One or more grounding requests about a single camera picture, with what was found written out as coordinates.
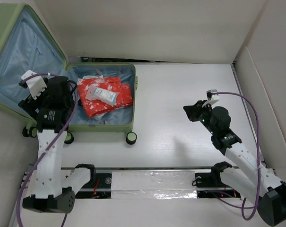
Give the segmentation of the red white patterned garment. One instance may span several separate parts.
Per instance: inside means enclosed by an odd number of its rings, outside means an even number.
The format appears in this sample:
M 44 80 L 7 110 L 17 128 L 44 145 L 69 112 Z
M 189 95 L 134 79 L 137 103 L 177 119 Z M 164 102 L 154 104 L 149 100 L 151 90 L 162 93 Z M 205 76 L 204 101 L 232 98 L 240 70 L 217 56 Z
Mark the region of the red white patterned garment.
M 133 105 L 130 85 L 122 83 L 120 77 L 78 79 L 77 87 L 88 118 Z

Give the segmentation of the green hard-shell suitcase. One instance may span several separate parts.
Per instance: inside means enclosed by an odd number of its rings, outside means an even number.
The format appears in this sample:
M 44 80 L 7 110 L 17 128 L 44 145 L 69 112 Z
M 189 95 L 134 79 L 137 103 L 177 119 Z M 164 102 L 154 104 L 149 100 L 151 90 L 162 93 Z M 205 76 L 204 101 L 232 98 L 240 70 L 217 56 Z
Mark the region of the green hard-shell suitcase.
M 24 137 L 45 130 L 133 132 L 137 76 L 131 64 L 67 60 L 33 9 L 0 4 L 0 107 L 23 117 Z

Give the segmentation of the white blue toiletry tube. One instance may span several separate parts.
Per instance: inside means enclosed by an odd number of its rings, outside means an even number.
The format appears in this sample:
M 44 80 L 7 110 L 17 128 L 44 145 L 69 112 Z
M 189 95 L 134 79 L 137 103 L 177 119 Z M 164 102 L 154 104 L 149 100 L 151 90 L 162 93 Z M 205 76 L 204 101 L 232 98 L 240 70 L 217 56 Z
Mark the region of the white blue toiletry tube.
M 103 103 L 106 103 L 110 106 L 116 104 L 116 99 L 118 97 L 118 92 L 113 92 L 101 87 L 98 87 L 96 84 L 89 86 L 85 99 L 89 101 L 99 100 Z

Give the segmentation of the white cloth garment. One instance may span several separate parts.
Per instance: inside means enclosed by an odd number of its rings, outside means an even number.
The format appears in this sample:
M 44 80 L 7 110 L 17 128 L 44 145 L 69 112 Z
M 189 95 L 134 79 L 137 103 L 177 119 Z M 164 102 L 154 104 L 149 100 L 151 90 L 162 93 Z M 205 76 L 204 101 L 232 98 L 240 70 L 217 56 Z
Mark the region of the white cloth garment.
M 85 82 L 92 82 L 92 83 L 104 83 L 105 82 L 103 75 L 101 76 L 86 75 L 82 79 Z

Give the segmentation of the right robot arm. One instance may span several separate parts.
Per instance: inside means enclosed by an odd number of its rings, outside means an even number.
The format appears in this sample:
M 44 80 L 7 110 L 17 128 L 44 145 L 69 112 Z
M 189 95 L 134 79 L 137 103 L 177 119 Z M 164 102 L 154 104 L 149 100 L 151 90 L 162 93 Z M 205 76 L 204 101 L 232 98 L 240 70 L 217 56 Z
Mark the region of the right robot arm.
M 271 227 L 286 220 L 286 182 L 270 172 L 245 147 L 230 129 L 231 117 L 221 106 L 211 107 L 209 101 L 199 100 L 183 107 L 191 122 L 200 122 L 210 133 L 214 147 L 232 161 L 215 164 L 210 181 L 215 186 L 228 185 L 251 202 L 262 220 Z

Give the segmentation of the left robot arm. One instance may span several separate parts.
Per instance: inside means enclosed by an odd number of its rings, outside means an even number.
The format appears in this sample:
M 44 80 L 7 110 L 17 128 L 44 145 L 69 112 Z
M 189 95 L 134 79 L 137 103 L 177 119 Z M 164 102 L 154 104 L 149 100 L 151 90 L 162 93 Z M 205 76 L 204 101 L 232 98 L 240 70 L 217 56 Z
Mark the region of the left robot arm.
M 79 190 L 83 186 L 93 187 L 97 181 L 93 164 L 79 164 L 68 178 L 61 180 L 63 146 L 77 107 L 76 83 L 64 76 L 44 79 L 38 74 L 21 80 L 19 84 L 39 89 L 37 95 L 31 94 L 19 103 L 36 120 L 39 149 L 34 164 L 34 189 L 18 208 L 69 214 Z

